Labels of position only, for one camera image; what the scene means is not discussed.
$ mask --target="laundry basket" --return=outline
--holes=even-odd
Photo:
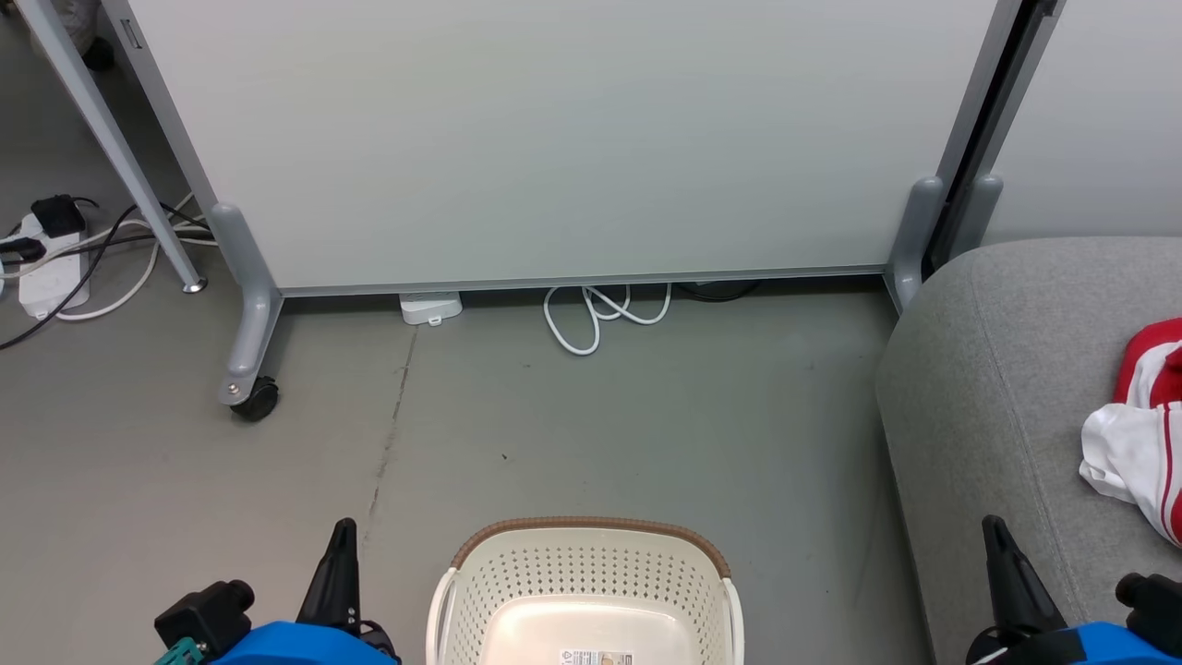
[[[702,536],[592,517],[480,530],[440,580],[427,665],[742,665],[730,569]]]

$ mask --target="whiteboard stand leg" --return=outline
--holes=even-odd
[[[902,313],[923,281],[923,252],[936,228],[936,219],[944,202],[944,183],[939,177],[922,177],[911,185],[911,195],[903,208],[903,221],[895,236],[890,259],[886,261],[886,291]]]
[[[981,246],[985,230],[993,217],[993,208],[1001,197],[1001,176],[987,172],[973,180],[965,195],[965,207],[960,214],[960,223],[953,229],[948,260]]]
[[[239,322],[238,337],[229,354],[226,380],[217,392],[223,405],[234,408],[254,398],[255,379],[259,378],[262,357],[267,353],[267,345],[275,330],[284,296],[271,278],[271,270],[262,260],[259,246],[254,243],[251,229],[242,217],[242,210],[219,201],[210,208],[208,221],[217,235],[217,243],[226,256],[230,273],[242,287],[242,320]]]
[[[95,79],[90,77],[86,65],[82,61],[82,56],[74,48],[73,41],[66,34],[65,27],[58,20],[57,12],[50,5],[50,0],[17,0],[20,13],[28,24],[28,28],[41,44],[50,64],[58,72],[63,85],[70,92],[78,110],[82,111],[86,124],[90,125],[98,143],[111,159],[123,184],[126,185],[131,198],[139,206],[144,220],[151,226],[156,240],[164,249],[164,255],[173,262],[176,273],[184,282],[186,293],[196,293],[206,286],[206,280],[193,267],[189,255],[181,246],[181,241],[173,230],[173,224],[168,222],[164,211],[160,208],[160,200],[152,193],[148,178],[144,177],[139,163],[136,162],[128,146],[128,141],[119,131],[119,125],[115,123],[111,110],[99,94]]]

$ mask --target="caster wheel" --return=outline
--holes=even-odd
[[[279,386],[269,377],[259,377],[251,389],[251,397],[245,402],[229,408],[230,411],[242,417],[249,423],[258,423],[271,416],[279,404]]]

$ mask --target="white cable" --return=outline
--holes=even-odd
[[[58,312],[58,318],[60,318],[61,320],[90,320],[91,318],[98,318],[98,317],[100,317],[100,315],[103,315],[105,313],[111,313],[112,311],[119,308],[121,306],[123,306],[124,302],[126,302],[136,293],[138,293],[139,288],[142,288],[143,285],[144,285],[144,282],[148,281],[148,278],[151,275],[152,268],[156,267],[156,256],[158,254],[160,254],[160,242],[156,242],[155,245],[152,245],[151,256],[148,257],[148,268],[144,269],[144,273],[139,275],[139,281],[136,281],[136,285],[132,286],[130,291],[128,291],[126,293],[124,293],[123,296],[119,298],[118,300],[115,300],[113,302],[106,305],[103,308],[98,308],[98,309],[95,309],[95,311],[89,311],[86,313],[63,313],[63,312]]]
[[[602,291],[595,286],[579,286],[579,292],[583,294],[583,302],[587,306],[587,313],[591,314],[591,328],[595,331],[595,339],[591,346],[585,350],[579,350],[566,341],[563,338],[561,332],[558,331],[558,326],[554,325],[554,318],[550,315],[550,298],[558,291],[558,286],[554,286],[550,291],[546,291],[546,296],[541,300],[541,313],[546,315],[546,324],[550,325],[550,331],[553,332],[554,339],[558,344],[563,346],[564,350],[571,352],[577,357],[589,357],[599,348],[599,321],[600,320],[615,320],[623,315],[624,318],[631,320],[632,322],[638,322],[641,325],[652,325],[662,318],[667,311],[669,311],[669,298],[673,295],[673,283],[665,283],[665,299],[664,304],[661,306],[661,312],[652,318],[641,318],[635,313],[628,311],[628,306],[632,302],[632,287],[624,286],[624,304],[618,305],[615,300],[604,295]],[[596,308],[595,301],[591,295],[598,296],[600,300],[608,304],[611,308],[616,309],[615,313],[603,313]]]
[[[193,191],[189,191],[188,194],[186,194],[184,197],[181,198],[181,202],[177,203],[176,206],[174,206],[173,209],[178,210],[178,209],[183,208],[184,203],[188,203],[190,200],[193,200]],[[203,216],[204,215],[200,215],[200,216],[195,216],[193,219],[200,221]],[[173,219],[173,213],[167,213],[164,215],[164,217],[165,219]],[[149,230],[151,229],[151,226],[147,221],[144,221],[142,219],[126,219],[126,220],[123,220],[123,222],[124,223],[132,223],[132,224],[136,224],[136,226],[143,226],[143,227],[148,228]],[[182,221],[181,223],[177,223],[177,224],[173,226],[174,230],[183,230],[186,228],[201,228],[201,227],[197,226],[197,224],[195,224],[195,223],[191,223],[189,221]],[[110,233],[111,233],[110,230],[106,230],[105,233],[102,233],[100,236],[105,237]],[[189,237],[189,239],[181,237],[180,240],[182,242],[189,242],[191,245],[206,245],[206,246],[212,246],[212,247],[216,247],[217,246],[217,242],[215,242],[213,240],[194,240],[191,237]],[[61,320],[90,320],[92,318],[98,318],[98,317],[100,317],[103,314],[111,313],[112,311],[119,308],[128,300],[130,300],[132,296],[135,296],[135,294],[139,292],[139,288],[143,288],[143,285],[148,282],[148,278],[151,276],[151,270],[156,267],[156,256],[158,256],[158,255],[160,255],[160,240],[156,240],[156,242],[154,242],[152,247],[151,247],[151,255],[148,256],[148,266],[144,267],[144,273],[139,275],[139,281],[136,281],[135,286],[132,286],[118,300],[115,300],[113,302],[106,305],[103,308],[98,308],[98,309],[95,309],[95,311],[89,311],[86,313],[61,313],[61,312],[58,312],[57,317],[60,318]]]
[[[183,203],[182,204],[189,202],[189,200],[191,200],[191,197],[193,197],[193,194],[189,194],[188,196],[186,196],[183,198]],[[181,209],[181,206],[175,206],[175,209]],[[173,213],[167,213],[165,217],[167,219],[171,219],[173,217]],[[201,221],[204,217],[206,217],[206,215],[197,215],[197,216],[195,216],[193,219],[196,220],[196,221]],[[136,224],[136,226],[143,226],[144,228],[151,230],[151,224],[149,224],[147,221],[143,221],[142,219],[125,219],[125,220],[123,220],[123,223],[124,224],[130,223],[130,224]],[[202,228],[202,227],[200,227],[200,226],[197,226],[195,223],[190,223],[188,221],[182,221],[181,223],[177,223],[173,228],[176,229],[176,230],[184,230],[184,229],[188,229],[188,228]],[[53,259],[60,256],[61,254],[65,254],[67,252],[72,252],[74,249],[80,249],[82,247],[87,247],[90,245],[99,242],[99,241],[102,241],[104,237],[106,237],[110,234],[111,234],[111,229],[108,228],[106,230],[100,230],[100,232],[96,233],[95,235],[91,235],[90,237],[86,237],[85,240],[79,240],[79,241],[77,241],[77,242],[74,242],[72,245],[66,245],[66,246],[59,247],[59,248],[57,248],[57,249],[54,249],[52,252],[47,252],[44,256],[41,256],[41,257],[37,259],[35,261],[33,261],[33,262],[31,262],[31,263],[21,267],[17,272],[5,272],[5,273],[0,274],[0,279],[20,279],[21,276],[25,276],[26,274],[32,273],[34,269],[41,267],[43,265],[50,262]],[[178,240],[181,240],[182,242],[189,243],[189,245],[201,245],[201,246],[204,246],[204,247],[216,247],[217,246],[217,242],[215,240],[197,240],[196,237],[180,237]]]

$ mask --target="blue robot part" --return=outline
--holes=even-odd
[[[991,665],[1182,664],[1182,585],[1125,575],[1116,598],[1128,627],[1108,622],[1069,628],[1038,573],[1000,517],[981,522],[994,626],[969,647],[967,663]]]
[[[1084,663],[1105,665],[1163,665],[1182,663],[1157,651],[1151,644],[1138,638],[1132,631],[1113,624],[1084,624],[1073,628],[1087,658]]]
[[[401,665],[337,628],[275,621],[251,631],[219,665]]]

